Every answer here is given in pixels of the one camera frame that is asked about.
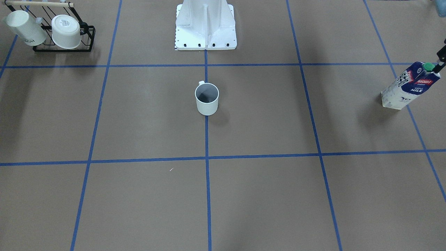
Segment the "milk carton green cap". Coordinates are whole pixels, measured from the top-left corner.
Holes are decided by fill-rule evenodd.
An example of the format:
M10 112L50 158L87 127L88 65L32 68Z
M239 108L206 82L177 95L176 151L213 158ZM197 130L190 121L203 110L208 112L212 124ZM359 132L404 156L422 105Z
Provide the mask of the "milk carton green cap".
M401 110L419 95L427 92L441 78L440 73L432 72L435 65L419 61L410 65L380 93L382 106Z

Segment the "white mug grey inside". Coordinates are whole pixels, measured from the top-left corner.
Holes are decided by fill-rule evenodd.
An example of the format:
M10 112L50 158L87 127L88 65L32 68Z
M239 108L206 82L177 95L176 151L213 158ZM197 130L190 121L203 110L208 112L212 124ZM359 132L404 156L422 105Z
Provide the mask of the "white mug grey inside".
M199 81L194 91L197 110L204 116L214 114L218 109L220 91L219 89L205 81Z

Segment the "white mug upper on rack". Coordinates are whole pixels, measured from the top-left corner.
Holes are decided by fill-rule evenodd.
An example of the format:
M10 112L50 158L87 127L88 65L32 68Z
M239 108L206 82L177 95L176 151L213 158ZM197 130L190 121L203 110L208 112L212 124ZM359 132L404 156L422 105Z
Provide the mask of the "white mug upper on rack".
M26 45L38 46L46 41L47 33L28 12L23 10L13 11L4 17L2 21Z

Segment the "white pillar with base plate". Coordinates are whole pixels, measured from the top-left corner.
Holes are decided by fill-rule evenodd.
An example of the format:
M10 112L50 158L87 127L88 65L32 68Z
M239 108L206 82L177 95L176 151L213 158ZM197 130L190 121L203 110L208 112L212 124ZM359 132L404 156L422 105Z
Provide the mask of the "white pillar with base plate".
M175 24L176 50L237 48L234 6L226 0L185 0L176 7Z

